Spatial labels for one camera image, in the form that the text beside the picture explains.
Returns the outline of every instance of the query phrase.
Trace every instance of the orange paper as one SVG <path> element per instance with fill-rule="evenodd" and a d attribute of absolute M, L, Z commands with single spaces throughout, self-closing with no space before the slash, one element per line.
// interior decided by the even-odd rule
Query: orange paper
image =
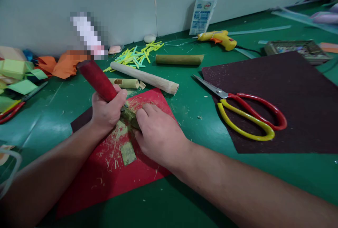
<path fill-rule="evenodd" d="M 67 51 L 61 55 L 52 74 L 62 79 L 76 75 L 76 65 L 85 60 L 90 60 L 90 56 L 86 55 L 84 51 Z"/>
<path fill-rule="evenodd" d="M 44 69 L 49 73 L 53 73 L 54 67 L 56 66 L 55 58 L 52 56 L 41 56 L 38 57 L 39 63 L 37 64 L 40 68 Z"/>

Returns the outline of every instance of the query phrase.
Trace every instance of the green tabletop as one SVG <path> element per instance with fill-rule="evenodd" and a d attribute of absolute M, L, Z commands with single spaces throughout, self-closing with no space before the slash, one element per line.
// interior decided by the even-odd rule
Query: green tabletop
<path fill-rule="evenodd" d="M 323 10 L 320 4 L 303 5 L 293 10 L 313 14 Z M 314 39 L 316 43 L 338 43 L 338 35 L 299 22 L 284 19 L 270 12 L 244 16 L 209 27 L 209 31 L 244 31 L 260 28 L 292 25 L 291 29 L 233 36 L 238 44 L 261 49 L 259 40 L 300 40 Z M 160 66 L 155 58 L 142 69 L 145 72 L 174 81 L 180 85 L 175 96 L 164 93 L 177 121 L 186 137 L 210 149 L 253 165 L 271 173 L 301 189 L 338 205 L 338 155 L 323 154 L 238 154 L 227 128 L 221 121 L 210 93 L 207 93 L 191 77 L 201 73 L 202 67 L 247 60 L 237 51 L 225 52 L 223 47 L 210 42 L 184 44 L 190 41 L 188 31 L 160 37 L 158 41 L 172 41 L 157 52 L 158 54 L 204 54 L 199 67 Z M 126 47 L 143 45 L 143 42 Z M 338 85 L 338 56 L 318 70 Z M 112 59 L 97 61 L 105 69 Z M 110 78 L 130 78 L 122 73 L 107 73 Z M 153 87 L 147 85 L 147 91 Z M 142 90 L 133 92 L 137 95 Z M 1 125 L 1 140 L 18 146 L 23 157 L 22 167 L 50 150 L 71 134 L 70 122 L 91 106 L 93 89 L 83 76 L 77 75 L 67 80 L 52 77 L 49 84 L 28 101 L 24 109 L 8 123 Z M 7 162 L 1 167 L 1 180 L 6 179 L 13 167 Z M 54 221 L 54 210 L 44 219 L 42 226 L 54 227 L 218 227 L 235 226 L 210 203 L 178 181 L 174 176 L 155 181 L 106 202 Z"/>

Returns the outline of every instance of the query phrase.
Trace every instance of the glue gun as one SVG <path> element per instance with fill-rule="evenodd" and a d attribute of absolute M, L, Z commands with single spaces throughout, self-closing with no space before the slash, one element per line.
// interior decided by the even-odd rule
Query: glue gun
<path fill-rule="evenodd" d="M 237 41 L 228 37 L 228 31 L 213 31 L 198 34 L 198 41 L 214 41 L 215 44 L 220 43 L 226 51 L 231 51 L 237 46 Z"/>

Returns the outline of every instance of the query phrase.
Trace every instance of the yellow scissors handle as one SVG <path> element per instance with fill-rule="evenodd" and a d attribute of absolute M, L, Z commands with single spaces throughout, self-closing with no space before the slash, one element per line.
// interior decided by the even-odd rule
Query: yellow scissors handle
<path fill-rule="evenodd" d="M 252 140 L 256 140 L 256 141 L 269 141 L 271 139 L 273 139 L 275 137 L 275 132 L 273 131 L 273 129 L 268 125 L 265 124 L 264 122 L 256 119 L 255 117 L 243 112 L 242 110 L 239 110 L 235 107 L 233 107 L 232 105 L 230 105 L 225 99 L 221 99 L 220 103 L 217 103 L 218 109 L 222 115 L 223 120 L 226 122 L 226 124 L 228 124 L 233 130 L 235 130 L 237 133 L 250 138 Z M 252 134 L 249 134 L 243 130 L 241 130 L 239 127 L 237 127 L 235 124 L 232 123 L 232 121 L 229 119 L 229 117 L 226 115 L 225 111 L 224 111 L 224 107 L 230 109 L 231 111 L 251 120 L 253 123 L 257 124 L 259 127 L 261 127 L 262 129 L 264 129 L 264 131 L 266 132 L 266 136 L 255 136 Z"/>

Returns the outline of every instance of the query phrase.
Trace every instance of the green bamboo piece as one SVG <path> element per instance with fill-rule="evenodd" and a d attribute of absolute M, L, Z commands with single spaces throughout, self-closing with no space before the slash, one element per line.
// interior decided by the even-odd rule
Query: green bamboo piece
<path fill-rule="evenodd" d="M 201 65 L 204 55 L 156 55 L 157 64 Z"/>

